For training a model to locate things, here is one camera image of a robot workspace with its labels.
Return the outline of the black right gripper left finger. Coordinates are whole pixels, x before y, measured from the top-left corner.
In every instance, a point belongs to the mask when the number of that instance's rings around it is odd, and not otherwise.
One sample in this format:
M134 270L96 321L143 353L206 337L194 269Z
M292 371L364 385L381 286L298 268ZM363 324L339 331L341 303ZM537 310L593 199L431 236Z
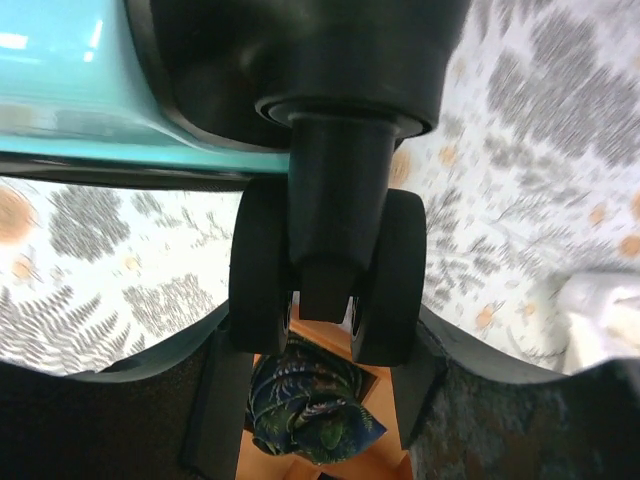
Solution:
M220 306L100 372L1 367L5 479L232 479L253 359Z

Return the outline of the pink teal suitcase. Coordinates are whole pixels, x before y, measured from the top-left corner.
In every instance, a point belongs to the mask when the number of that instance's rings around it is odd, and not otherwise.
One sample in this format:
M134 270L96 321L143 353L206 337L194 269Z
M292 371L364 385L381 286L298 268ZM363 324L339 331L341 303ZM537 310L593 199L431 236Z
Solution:
M1 170L122 188L242 189L239 351L354 314L360 364L405 363L426 220L388 185L439 120L466 1L5 1Z

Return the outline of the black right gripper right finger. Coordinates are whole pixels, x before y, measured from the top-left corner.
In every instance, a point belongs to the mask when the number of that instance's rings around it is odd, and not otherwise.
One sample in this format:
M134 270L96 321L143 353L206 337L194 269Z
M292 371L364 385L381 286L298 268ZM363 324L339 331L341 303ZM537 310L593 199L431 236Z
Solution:
M420 311L392 371L401 445L417 479L636 479L639 362L567 376Z

